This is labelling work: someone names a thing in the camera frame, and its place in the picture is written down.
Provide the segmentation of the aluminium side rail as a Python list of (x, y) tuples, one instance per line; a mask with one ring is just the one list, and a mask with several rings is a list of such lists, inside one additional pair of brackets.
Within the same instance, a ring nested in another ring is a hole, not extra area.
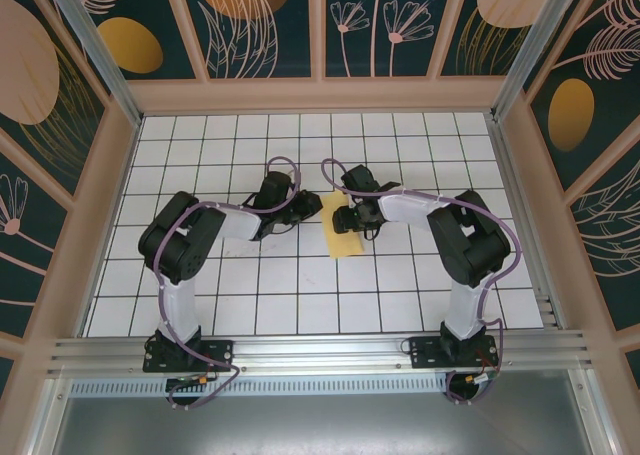
[(553, 315), (552, 327), (559, 330), (567, 329), (566, 317), (550, 278), (549, 267), (542, 251), (515, 158), (501, 125), (490, 114), (485, 114), (484, 117), (536, 299), (550, 306), (549, 311)]

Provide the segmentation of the aluminium corner post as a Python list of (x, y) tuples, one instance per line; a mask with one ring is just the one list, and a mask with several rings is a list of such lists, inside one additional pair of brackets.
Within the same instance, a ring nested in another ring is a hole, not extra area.
[(110, 53), (106, 42), (99, 34), (92, 15), (107, 15), (119, 0), (53, 0), (61, 15), (81, 42), (86, 55), (94, 62), (102, 79), (113, 94), (115, 101), (135, 128), (141, 123), (131, 90)]
[(545, 0), (491, 106), (491, 121), (495, 124), (508, 114), (572, 1)]

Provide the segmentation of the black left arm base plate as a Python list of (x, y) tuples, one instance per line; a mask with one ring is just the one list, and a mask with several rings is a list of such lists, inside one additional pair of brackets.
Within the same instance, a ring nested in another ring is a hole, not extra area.
[[(193, 347), (201, 356), (229, 364), (233, 361), (233, 343), (228, 340), (203, 341)], [(150, 340), (145, 344), (142, 364), (144, 373), (201, 373), (206, 371), (229, 372), (228, 367), (211, 366), (187, 353), (170, 341)]]

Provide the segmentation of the long aluminium base rail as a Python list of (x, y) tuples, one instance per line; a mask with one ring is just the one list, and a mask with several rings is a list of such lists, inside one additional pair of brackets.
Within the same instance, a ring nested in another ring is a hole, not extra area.
[[(407, 334), (240, 336), (233, 362), (247, 376), (408, 373)], [(46, 364), (50, 378), (141, 377), (143, 337), (61, 339)], [(502, 369), (584, 369), (594, 356), (577, 330), (507, 330)]]

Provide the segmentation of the grey sheet metal panel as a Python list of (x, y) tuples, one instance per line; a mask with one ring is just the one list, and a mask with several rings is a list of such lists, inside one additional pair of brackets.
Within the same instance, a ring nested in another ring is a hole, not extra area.
[(483, 400), (438, 393), (74, 399), (54, 455), (593, 455), (562, 372), (502, 375)]

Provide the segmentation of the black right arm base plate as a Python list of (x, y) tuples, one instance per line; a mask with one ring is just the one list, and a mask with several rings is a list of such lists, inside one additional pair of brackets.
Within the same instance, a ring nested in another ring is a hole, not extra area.
[(414, 369), (481, 368), (483, 363), (497, 366), (499, 362), (495, 339), (486, 334), (463, 341), (440, 336), (411, 337), (409, 356)]

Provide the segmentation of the yellow cloth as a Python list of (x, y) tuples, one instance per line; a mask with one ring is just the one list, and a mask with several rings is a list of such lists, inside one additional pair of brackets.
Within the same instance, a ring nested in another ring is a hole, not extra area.
[(338, 234), (333, 227), (333, 214), (338, 208), (348, 205), (347, 196), (340, 191), (333, 191), (324, 195), (321, 201), (323, 209), (320, 211), (320, 216), (329, 257), (340, 259), (362, 255), (364, 248), (358, 233)]

